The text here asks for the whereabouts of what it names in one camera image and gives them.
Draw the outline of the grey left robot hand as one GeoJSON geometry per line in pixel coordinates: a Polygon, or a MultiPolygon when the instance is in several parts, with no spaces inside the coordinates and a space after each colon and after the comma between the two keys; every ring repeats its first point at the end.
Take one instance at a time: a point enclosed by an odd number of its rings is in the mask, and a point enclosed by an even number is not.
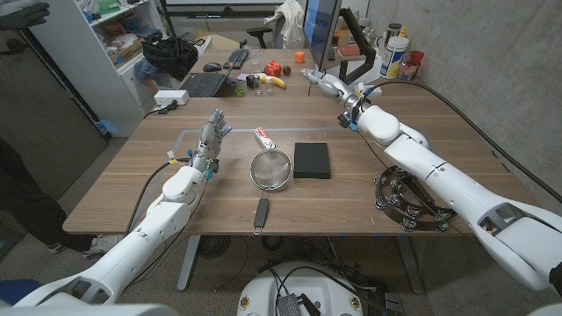
{"type": "Polygon", "coordinates": [[[218,157],[223,138],[232,131],[232,127],[226,127],[226,124],[224,112],[216,109],[203,125],[199,135],[191,157],[193,168],[204,172],[209,164],[218,157]]]}

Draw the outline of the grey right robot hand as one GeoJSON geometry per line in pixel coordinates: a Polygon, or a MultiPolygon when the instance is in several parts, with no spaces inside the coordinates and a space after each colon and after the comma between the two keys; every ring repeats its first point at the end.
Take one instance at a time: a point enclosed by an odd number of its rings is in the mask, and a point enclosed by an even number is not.
{"type": "Polygon", "coordinates": [[[349,111],[355,107],[360,97],[346,83],[338,77],[320,72],[319,70],[304,68],[300,73],[312,84],[317,85],[325,96],[331,97],[338,104],[349,111]]]}

